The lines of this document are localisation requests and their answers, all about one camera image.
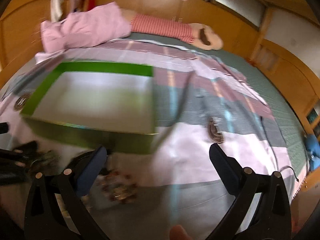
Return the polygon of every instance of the frosted glass window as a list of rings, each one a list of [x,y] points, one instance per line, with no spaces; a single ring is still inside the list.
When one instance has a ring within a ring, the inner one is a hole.
[[[266,7],[258,0],[216,0],[234,10],[256,26],[260,26]]]

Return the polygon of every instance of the green mattress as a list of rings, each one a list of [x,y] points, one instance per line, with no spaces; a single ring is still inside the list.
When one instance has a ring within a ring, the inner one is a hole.
[[[132,33],[128,39],[153,40],[164,44],[184,46],[209,56],[219,57],[225,64],[243,73],[247,77],[249,85],[269,104],[284,140],[287,143],[291,165],[297,174],[300,173],[307,161],[307,152],[303,143],[303,127],[281,93],[257,68],[251,66],[242,57],[224,51],[223,49],[206,51],[186,44],[178,39],[143,33]]]

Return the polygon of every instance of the pink blanket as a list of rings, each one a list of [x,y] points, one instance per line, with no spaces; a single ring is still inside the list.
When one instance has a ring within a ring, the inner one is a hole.
[[[70,13],[61,22],[41,23],[41,39],[45,52],[61,49],[93,47],[112,39],[129,36],[131,25],[121,15],[119,6],[109,3],[88,12]]]

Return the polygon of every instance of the silver screw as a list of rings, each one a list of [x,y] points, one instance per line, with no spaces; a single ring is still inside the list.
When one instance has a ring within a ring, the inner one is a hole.
[[[63,174],[64,175],[70,175],[72,173],[72,170],[71,169],[65,169],[64,171],[63,171]]]
[[[41,172],[38,172],[38,173],[36,174],[36,178],[39,179],[39,178],[41,178],[41,177],[42,177],[42,173],[41,173]]]
[[[246,174],[251,174],[251,173],[252,173],[252,169],[249,168],[249,167],[245,167],[245,168],[243,169],[243,171],[244,171],[244,173],[246,173]]]
[[[277,177],[277,178],[280,178],[281,177],[281,173],[279,171],[275,171],[274,175]]]

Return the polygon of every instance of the open box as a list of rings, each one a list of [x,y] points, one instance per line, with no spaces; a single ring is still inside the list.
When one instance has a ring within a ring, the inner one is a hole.
[[[34,133],[62,143],[148,154],[155,133],[152,66],[63,62],[26,102]]]

